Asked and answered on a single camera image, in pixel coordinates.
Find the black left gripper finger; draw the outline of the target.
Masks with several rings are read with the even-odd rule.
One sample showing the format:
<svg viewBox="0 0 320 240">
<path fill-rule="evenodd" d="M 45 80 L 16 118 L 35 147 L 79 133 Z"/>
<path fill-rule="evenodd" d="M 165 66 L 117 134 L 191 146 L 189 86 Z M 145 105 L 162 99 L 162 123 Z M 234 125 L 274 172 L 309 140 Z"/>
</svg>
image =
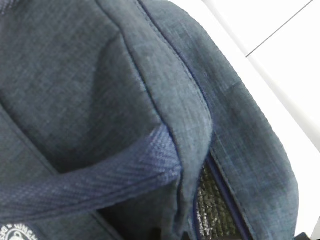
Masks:
<svg viewBox="0 0 320 240">
<path fill-rule="evenodd" d="M 305 232 L 294 237 L 294 240 L 312 240 Z"/>
</svg>

